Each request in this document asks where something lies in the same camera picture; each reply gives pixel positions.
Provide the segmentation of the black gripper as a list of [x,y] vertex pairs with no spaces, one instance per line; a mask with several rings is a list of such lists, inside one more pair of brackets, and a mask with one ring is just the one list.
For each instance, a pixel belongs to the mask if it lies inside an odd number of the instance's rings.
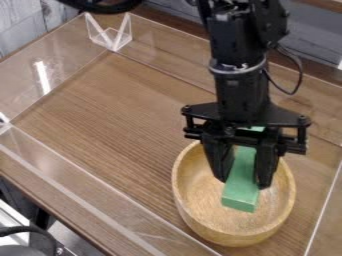
[[184,137],[203,141],[214,177],[226,182],[235,156],[234,146],[257,148],[255,181],[259,189],[271,186],[279,155],[307,151],[307,116],[278,106],[270,98],[266,59],[237,68],[211,62],[216,101],[187,105]]

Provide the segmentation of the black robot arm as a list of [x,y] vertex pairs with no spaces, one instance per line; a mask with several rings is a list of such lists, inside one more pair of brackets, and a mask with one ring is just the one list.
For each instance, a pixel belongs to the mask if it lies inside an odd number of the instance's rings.
[[279,44],[289,34],[289,12],[279,0],[192,0],[210,37],[208,70],[216,100],[187,105],[184,136],[200,141],[219,181],[233,172],[234,148],[255,150],[253,178],[271,186],[279,158],[307,150],[310,118],[271,102],[275,85],[267,51],[289,51]]

